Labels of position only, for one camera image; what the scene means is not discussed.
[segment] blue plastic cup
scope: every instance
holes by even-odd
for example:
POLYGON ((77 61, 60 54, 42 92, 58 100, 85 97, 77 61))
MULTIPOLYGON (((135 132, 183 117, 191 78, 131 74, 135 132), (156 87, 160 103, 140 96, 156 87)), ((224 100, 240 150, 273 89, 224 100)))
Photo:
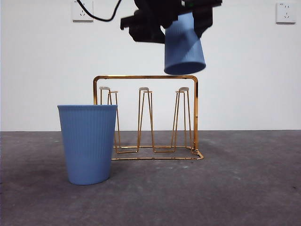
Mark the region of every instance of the blue plastic cup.
POLYGON ((58 105, 68 179, 91 185, 109 178, 117 105, 58 105))
POLYGON ((190 74, 206 67, 201 41, 194 31, 192 13, 178 16, 165 30, 165 68, 167 74, 190 74))

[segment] gray carpet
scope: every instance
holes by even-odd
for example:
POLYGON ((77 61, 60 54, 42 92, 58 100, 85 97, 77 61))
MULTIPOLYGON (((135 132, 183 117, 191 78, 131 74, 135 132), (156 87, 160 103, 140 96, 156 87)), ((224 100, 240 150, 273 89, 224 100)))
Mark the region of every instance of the gray carpet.
POLYGON ((300 130, 199 136, 203 160, 113 161, 110 179, 76 186, 60 132, 2 132, 1 225, 301 225, 300 130))

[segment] gold cup rack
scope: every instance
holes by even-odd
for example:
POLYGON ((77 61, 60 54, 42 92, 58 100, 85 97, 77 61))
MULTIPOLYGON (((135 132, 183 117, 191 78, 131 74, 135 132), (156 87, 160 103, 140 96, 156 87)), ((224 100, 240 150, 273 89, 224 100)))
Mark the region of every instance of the gold cup rack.
MULTIPOLYGON (((139 148, 162 148, 162 149, 173 149, 172 151, 155 151, 154 152, 174 152, 177 147, 185 147, 186 149, 189 149, 190 152, 197 157, 134 157, 134 158, 112 158, 112 160, 200 160, 203 159, 204 156, 202 153, 198 150, 198 79, 197 77, 193 75, 100 75, 96 76, 93 79, 93 99, 94 104, 98 104, 98 96, 97 96, 97 82, 99 80, 107 80, 107 79, 190 79, 194 82, 194 98, 193 98, 193 142, 191 142, 190 146, 176 146, 171 145, 170 146, 154 146, 152 144, 151 146, 140 146, 137 144, 137 146, 121 146, 119 143, 119 148, 127 149, 127 148, 137 148, 137 151, 134 152, 119 152, 117 151, 117 147, 115 146, 116 153, 117 154, 123 154, 123 153, 132 153, 135 154, 138 152, 139 148)), ((183 93, 184 90, 179 90, 177 95, 180 96, 180 93, 183 93)))

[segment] gold wire frame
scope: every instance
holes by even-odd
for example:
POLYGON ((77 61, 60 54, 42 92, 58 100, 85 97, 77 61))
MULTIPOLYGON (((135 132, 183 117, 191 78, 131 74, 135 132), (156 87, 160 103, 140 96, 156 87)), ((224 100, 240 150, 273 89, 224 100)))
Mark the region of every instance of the gold wire frame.
MULTIPOLYGON (((98 104, 97 98, 97 82, 101 79, 190 79, 194 82, 194 98, 193 98, 193 147, 186 147, 195 154, 196 158, 187 157, 138 157, 138 158, 112 158, 112 160, 200 160, 204 156, 198 150, 198 79, 194 75, 99 75, 93 79, 93 99, 94 104, 98 104)), ((154 148, 152 146, 141 146, 140 148, 154 148)), ((124 146, 122 148, 135 148, 135 146, 124 146)), ((156 148, 172 148, 171 146, 156 146, 156 148)))

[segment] electrical socket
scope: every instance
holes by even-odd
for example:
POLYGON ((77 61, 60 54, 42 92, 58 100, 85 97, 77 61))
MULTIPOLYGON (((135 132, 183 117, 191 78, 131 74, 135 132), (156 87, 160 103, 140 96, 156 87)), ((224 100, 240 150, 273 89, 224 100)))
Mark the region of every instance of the electrical socket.
MULTIPOLYGON (((81 3, 85 8, 93 14, 93 0, 81 0, 81 3)), ((72 0, 72 20, 73 22, 93 22, 91 18, 83 9, 80 7, 76 0, 72 0)))
POLYGON ((276 23, 277 24, 296 23, 296 4, 294 2, 277 2, 276 23))

